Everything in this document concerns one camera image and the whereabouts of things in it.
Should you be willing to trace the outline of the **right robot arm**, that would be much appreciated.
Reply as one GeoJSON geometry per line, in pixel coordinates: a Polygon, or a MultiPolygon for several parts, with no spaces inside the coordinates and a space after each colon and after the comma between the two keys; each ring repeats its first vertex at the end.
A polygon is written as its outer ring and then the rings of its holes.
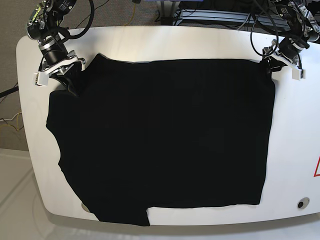
{"type": "Polygon", "coordinates": [[[95,7],[90,0],[86,27],[80,33],[72,35],[68,28],[61,27],[60,24],[75,4],[75,0],[43,0],[35,7],[26,26],[28,37],[38,42],[42,53],[38,71],[32,76],[35,85],[46,87],[49,79],[54,79],[78,97],[85,88],[80,75],[86,60],[78,57],[74,50],[68,51],[65,42],[81,38],[90,29],[95,7]]]}

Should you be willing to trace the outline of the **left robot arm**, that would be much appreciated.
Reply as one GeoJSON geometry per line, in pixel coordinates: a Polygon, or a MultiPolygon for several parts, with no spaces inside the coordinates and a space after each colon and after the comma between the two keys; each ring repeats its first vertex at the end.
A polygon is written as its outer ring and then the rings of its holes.
{"type": "Polygon", "coordinates": [[[275,36],[271,46],[262,52],[253,50],[268,65],[269,72],[279,72],[283,67],[292,69],[292,78],[306,77],[300,52],[310,47],[309,43],[320,41],[320,2],[318,0],[271,0],[269,4],[253,0],[250,16],[253,24],[250,43],[253,47],[253,30],[258,25],[275,36]]]}

